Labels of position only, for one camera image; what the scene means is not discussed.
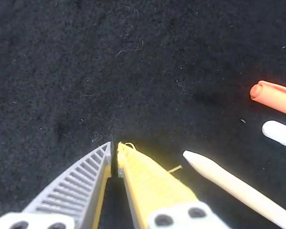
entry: black fabric surface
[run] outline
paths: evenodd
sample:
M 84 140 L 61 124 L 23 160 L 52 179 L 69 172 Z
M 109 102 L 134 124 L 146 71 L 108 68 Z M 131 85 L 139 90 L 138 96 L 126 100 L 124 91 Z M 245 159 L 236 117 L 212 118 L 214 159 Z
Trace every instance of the black fabric surface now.
M 278 228 L 195 172 L 201 153 L 286 209 L 286 115 L 249 97 L 286 86 L 286 0 L 0 0 L 0 215 L 107 141 L 131 141 L 231 228 Z M 109 179 L 99 228 L 132 229 Z

